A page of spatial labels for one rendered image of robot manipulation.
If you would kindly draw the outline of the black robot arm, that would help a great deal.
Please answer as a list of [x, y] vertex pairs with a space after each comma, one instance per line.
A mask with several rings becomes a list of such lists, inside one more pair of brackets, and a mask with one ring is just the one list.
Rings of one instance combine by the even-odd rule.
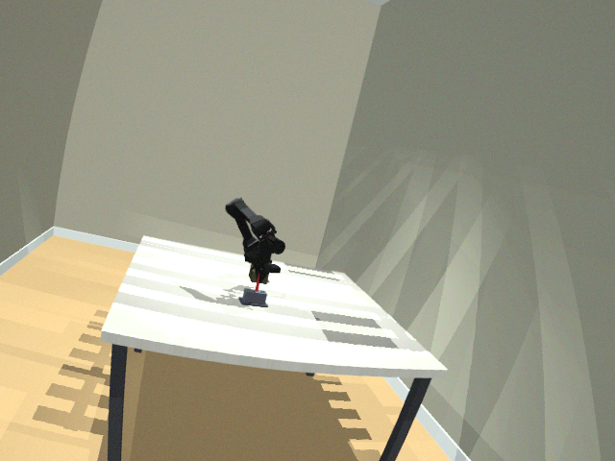
[[[235, 219], [244, 238], [243, 247], [245, 262], [253, 264], [262, 261], [262, 252], [260, 249], [257, 250], [259, 246], [270, 250], [276, 255], [284, 251], [285, 244], [274, 235], [277, 233], [276, 228], [268, 219], [265, 219], [261, 215], [256, 215], [245, 204], [243, 199], [231, 201], [226, 205], [226, 210]], [[251, 224], [252, 231], [246, 220]], [[269, 231], [270, 229], [271, 231]], [[255, 239], [252, 233], [257, 239]]]

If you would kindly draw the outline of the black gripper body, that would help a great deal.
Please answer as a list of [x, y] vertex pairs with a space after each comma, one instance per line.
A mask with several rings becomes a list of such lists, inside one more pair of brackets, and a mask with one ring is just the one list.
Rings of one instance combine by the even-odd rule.
[[257, 250], [258, 249], [260, 249], [262, 252], [262, 261], [255, 262], [253, 264], [262, 265], [261, 269], [263, 269], [268, 274], [279, 274], [281, 272], [281, 267], [276, 264], [269, 264], [272, 263], [272, 260], [270, 260], [270, 258], [273, 252], [268, 249], [262, 248], [261, 246], [259, 246]]

